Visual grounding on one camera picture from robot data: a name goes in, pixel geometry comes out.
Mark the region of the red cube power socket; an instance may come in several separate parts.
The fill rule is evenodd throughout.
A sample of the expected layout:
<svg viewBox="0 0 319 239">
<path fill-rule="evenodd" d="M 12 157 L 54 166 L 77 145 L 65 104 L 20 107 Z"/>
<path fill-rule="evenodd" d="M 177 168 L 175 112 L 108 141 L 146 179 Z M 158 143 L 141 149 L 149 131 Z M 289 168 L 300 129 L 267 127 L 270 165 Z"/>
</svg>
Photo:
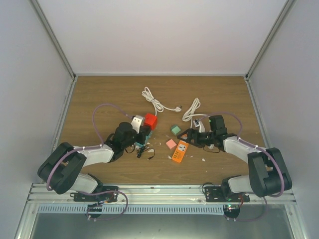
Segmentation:
<svg viewBox="0 0 319 239">
<path fill-rule="evenodd" d="M 144 126 L 149 126 L 151 131 L 153 131 L 158 123 L 158 117 L 156 115 L 147 113 L 145 115 Z"/>
</svg>

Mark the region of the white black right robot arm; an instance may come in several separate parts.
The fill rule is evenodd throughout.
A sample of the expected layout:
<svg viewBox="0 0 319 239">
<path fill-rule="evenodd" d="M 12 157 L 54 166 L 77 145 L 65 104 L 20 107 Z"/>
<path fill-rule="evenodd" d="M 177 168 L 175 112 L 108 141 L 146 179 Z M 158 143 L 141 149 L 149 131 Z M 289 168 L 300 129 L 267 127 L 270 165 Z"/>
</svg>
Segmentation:
<svg viewBox="0 0 319 239">
<path fill-rule="evenodd" d="M 214 146 L 220 152 L 232 154 L 248 165 L 248 175 L 223 179 L 221 197 L 231 202 L 240 193 L 254 193 L 280 197 L 292 188 L 292 180 L 279 149 L 264 148 L 243 140 L 239 134 L 229 133 L 221 115 L 208 115 L 210 131 L 203 128 L 201 120 L 195 120 L 196 128 L 189 128 L 177 138 L 198 148 Z"/>
</svg>

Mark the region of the pink square adapter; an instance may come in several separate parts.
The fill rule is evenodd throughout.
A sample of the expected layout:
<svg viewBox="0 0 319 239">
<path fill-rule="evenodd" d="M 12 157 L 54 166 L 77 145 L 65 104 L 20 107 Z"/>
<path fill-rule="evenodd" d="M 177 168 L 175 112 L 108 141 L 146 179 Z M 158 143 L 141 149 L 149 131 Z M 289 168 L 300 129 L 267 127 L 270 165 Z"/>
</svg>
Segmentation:
<svg viewBox="0 0 319 239">
<path fill-rule="evenodd" d="M 173 139 L 168 140 L 166 143 L 167 147 L 171 150 L 177 146 Z"/>
</svg>

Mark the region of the green square adapter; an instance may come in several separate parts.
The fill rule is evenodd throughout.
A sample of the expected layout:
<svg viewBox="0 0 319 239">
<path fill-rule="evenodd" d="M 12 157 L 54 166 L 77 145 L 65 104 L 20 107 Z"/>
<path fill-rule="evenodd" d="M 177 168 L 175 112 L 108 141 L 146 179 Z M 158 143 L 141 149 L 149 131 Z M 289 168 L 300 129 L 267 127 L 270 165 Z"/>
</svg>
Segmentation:
<svg viewBox="0 0 319 239">
<path fill-rule="evenodd" d="M 173 135 L 178 135 L 181 132 L 181 129 L 177 125 L 172 125 L 170 127 L 170 131 L 172 132 Z"/>
</svg>

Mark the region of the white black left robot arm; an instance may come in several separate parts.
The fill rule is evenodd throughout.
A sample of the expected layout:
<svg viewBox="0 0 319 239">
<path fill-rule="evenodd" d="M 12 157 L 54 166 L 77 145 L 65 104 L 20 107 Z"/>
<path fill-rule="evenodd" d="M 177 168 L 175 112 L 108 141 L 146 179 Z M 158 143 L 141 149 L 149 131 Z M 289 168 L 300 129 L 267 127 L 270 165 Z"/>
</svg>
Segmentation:
<svg viewBox="0 0 319 239">
<path fill-rule="evenodd" d="M 82 168 L 118 160 L 128 147 L 144 143 L 151 131 L 148 125 L 137 129 L 131 123 L 122 122 L 102 144 L 78 147 L 63 142 L 39 167 L 37 175 L 49 191 L 83 192 L 91 201 L 98 201 L 103 195 L 103 184 L 90 174 L 82 174 Z"/>
</svg>

